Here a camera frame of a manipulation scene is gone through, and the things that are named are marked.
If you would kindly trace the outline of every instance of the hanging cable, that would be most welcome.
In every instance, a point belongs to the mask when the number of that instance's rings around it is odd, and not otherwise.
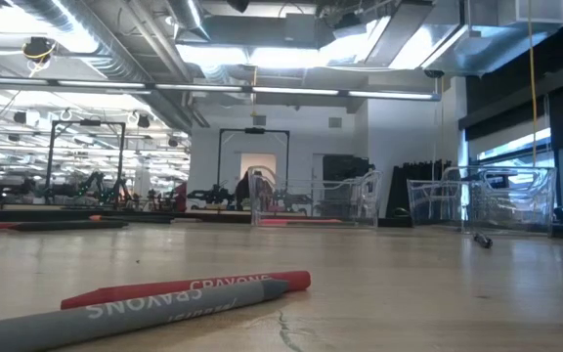
[[[442,77],[440,77],[440,81],[441,81],[440,96],[443,97],[445,95],[445,76],[444,75]],[[447,155],[445,154],[445,103],[442,99],[440,100],[440,118],[441,118],[441,124],[440,124],[440,129],[441,129],[440,154],[443,158],[443,159],[440,160],[440,165],[441,165],[441,168],[442,168],[442,170],[440,172],[440,177],[442,178],[442,175],[444,175],[444,173],[445,173],[445,164],[446,164],[446,160],[447,160]]]
[[[538,100],[536,94],[536,66],[534,60],[534,31],[532,29],[532,0],[528,0],[529,10],[527,13],[527,27],[529,29],[529,71],[532,84],[532,104],[534,110],[534,156],[533,162],[536,167],[536,144],[538,139],[536,133],[538,132]]]

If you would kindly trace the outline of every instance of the ceiling pipe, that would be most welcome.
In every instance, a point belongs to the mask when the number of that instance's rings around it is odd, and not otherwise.
[[[170,43],[168,41],[168,39],[166,39],[166,36],[164,35],[164,32],[162,31],[162,29],[160,29],[160,27],[157,26],[157,23],[155,23],[155,20],[153,19],[152,14],[150,14],[150,12],[141,3],[140,0],[131,0],[131,2],[134,5],[134,7],[136,8],[136,10],[138,10],[138,13],[140,14],[142,20],[144,22],[146,22],[147,25],[152,29],[153,34],[155,34],[155,38],[157,38],[157,40],[160,42],[160,44],[162,45],[164,50],[166,50],[169,57],[171,58],[171,60],[175,64],[175,66],[182,73],[184,73],[187,81],[189,81],[189,82],[192,81],[193,79],[190,76],[189,69],[186,66],[186,63],[184,63],[184,60],[182,60],[182,57],[180,56],[180,54],[177,52],[177,49],[175,48],[175,44]]]
[[[160,48],[157,42],[153,40],[152,34],[147,30],[143,22],[138,18],[138,15],[136,15],[134,9],[132,9],[132,7],[127,3],[127,1],[117,0],[117,2],[125,12],[125,15],[127,15],[130,18],[130,20],[132,20],[136,28],[141,32],[141,34],[143,34],[145,40],[147,40],[149,45],[152,47],[155,53],[160,57],[164,65],[171,71],[171,73],[173,73],[173,75],[175,75],[179,80],[189,81],[186,75],[180,71],[180,68],[177,66],[177,64],[173,62],[171,58],[168,56],[168,54],[166,54],[166,52],[162,50],[162,48]]]
[[[165,0],[168,11],[180,28],[189,30],[205,40],[210,36],[203,28],[203,10],[198,0]]]
[[[83,59],[107,79],[114,81],[152,82],[152,77],[138,64],[114,34],[79,0],[6,0],[60,34],[59,42],[68,50],[100,55]],[[173,105],[159,93],[138,97],[169,127],[190,132],[193,122],[185,109]]]

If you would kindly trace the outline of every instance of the metal frame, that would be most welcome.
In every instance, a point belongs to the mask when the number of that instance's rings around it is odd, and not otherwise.
[[[45,190],[49,190],[51,187],[51,169],[53,165],[54,158],[54,145],[56,138],[58,138],[61,133],[56,133],[56,127],[59,124],[66,125],[68,128],[70,125],[77,124],[80,126],[101,126],[101,125],[112,125],[121,126],[121,135],[118,145],[118,174],[116,175],[116,180],[114,181],[115,187],[120,185],[121,174],[123,172],[123,149],[125,148],[125,122],[102,122],[99,120],[80,120],[80,121],[61,121],[55,120],[51,123],[51,138],[49,141],[49,157],[47,159],[47,176],[45,178]],[[45,197],[45,201],[49,203],[49,198]],[[118,197],[114,200],[114,208],[118,207]]]
[[[263,129],[263,128],[221,128],[219,130],[219,149],[218,149],[218,156],[217,156],[217,162],[216,162],[216,184],[220,184],[221,182],[221,151],[223,149],[223,133],[225,132],[244,132],[245,134],[255,134],[255,133],[250,133],[249,131],[254,131],[257,130],[259,131],[258,134],[264,134],[264,133],[283,133],[285,134],[286,137],[286,143],[285,143],[285,179],[288,179],[288,168],[289,168],[289,161],[290,161],[290,131],[286,131],[286,130],[267,130],[267,129]]]

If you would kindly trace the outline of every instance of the white wall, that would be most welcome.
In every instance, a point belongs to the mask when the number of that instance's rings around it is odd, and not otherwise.
[[[188,192],[207,190],[216,183],[219,128],[252,127],[253,120],[249,106],[235,106],[224,109],[219,106],[199,107],[200,112],[211,124],[211,128],[195,128],[192,138],[191,177]],[[290,131],[290,157],[288,178],[310,180],[312,178],[314,154],[353,154],[354,119],[344,108],[304,107],[300,110],[280,106],[258,106],[258,114],[267,115],[266,129]],[[330,117],[342,117],[342,128],[328,127]],[[231,135],[226,132],[224,140]],[[277,172],[285,172],[285,136],[245,135],[236,133],[222,149],[221,181],[238,177],[241,153],[275,154]],[[234,191],[236,180],[228,180],[230,192]]]
[[[358,109],[355,121],[353,155],[357,157],[368,157],[368,100]]]
[[[455,77],[451,83],[440,103],[368,101],[368,157],[384,173],[380,216],[385,216],[395,166],[431,161],[434,155],[457,164],[466,149],[457,128],[457,121],[466,115],[465,79]],[[356,133],[356,141],[362,140],[365,132]]]

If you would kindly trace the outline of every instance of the equipment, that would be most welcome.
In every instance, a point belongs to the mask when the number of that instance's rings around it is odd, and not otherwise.
[[[229,205],[234,201],[234,195],[230,195],[230,192],[223,185],[225,185],[225,182],[220,185],[213,185],[212,189],[208,191],[192,191],[188,194],[188,199],[204,200],[206,204],[221,204],[223,200],[226,200]]]
[[[0,352],[42,351],[179,322],[279,298],[287,289],[286,281],[254,281],[1,320]]]
[[[96,230],[120,229],[128,224],[123,221],[50,221],[27,223],[1,223],[0,230],[16,230],[21,232],[58,231],[58,230]]]
[[[112,286],[99,288],[94,291],[67,298],[62,301],[60,307],[61,309],[70,309],[94,304],[115,302],[125,299],[146,297],[150,295],[185,291],[194,288],[233,285],[250,281],[270,279],[288,281],[288,291],[304,290],[308,288],[312,283],[309,272],[292,271],[281,273],[239,275],[224,278],[183,280],[165,283]]]

